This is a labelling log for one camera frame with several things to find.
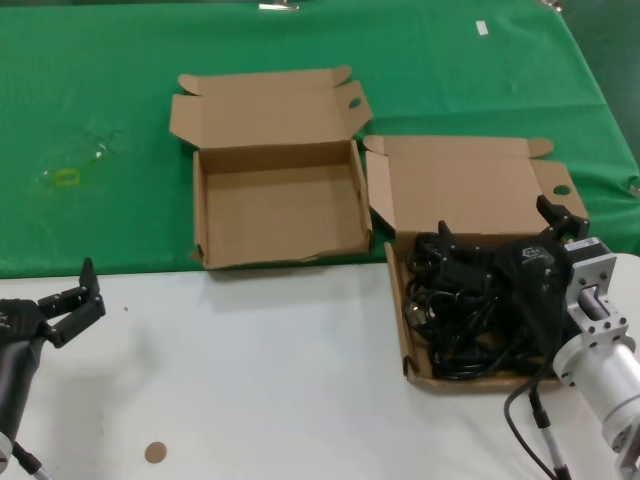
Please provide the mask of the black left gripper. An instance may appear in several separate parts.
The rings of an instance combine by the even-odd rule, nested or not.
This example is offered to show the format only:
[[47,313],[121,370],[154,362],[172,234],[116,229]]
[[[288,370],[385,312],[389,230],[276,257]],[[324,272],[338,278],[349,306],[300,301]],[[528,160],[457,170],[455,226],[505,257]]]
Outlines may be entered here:
[[62,348],[105,314],[89,257],[83,262],[78,287],[37,301],[1,301],[2,434],[18,433],[45,339]]

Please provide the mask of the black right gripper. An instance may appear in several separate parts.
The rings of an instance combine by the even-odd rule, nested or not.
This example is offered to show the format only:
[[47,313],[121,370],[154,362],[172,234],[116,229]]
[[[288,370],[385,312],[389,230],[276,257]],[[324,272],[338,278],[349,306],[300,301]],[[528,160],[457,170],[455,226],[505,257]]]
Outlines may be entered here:
[[553,204],[545,195],[537,197],[536,208],[547,227],[538,235],[516,239],[497,250],[460,243],[440,220],[440,276],[471,291],[489,291],[494,265],[541,353],[553,358],[564,344],[568,322],[565,295],[569,270],[562,240],[586,239],[590,222],[562,204]]

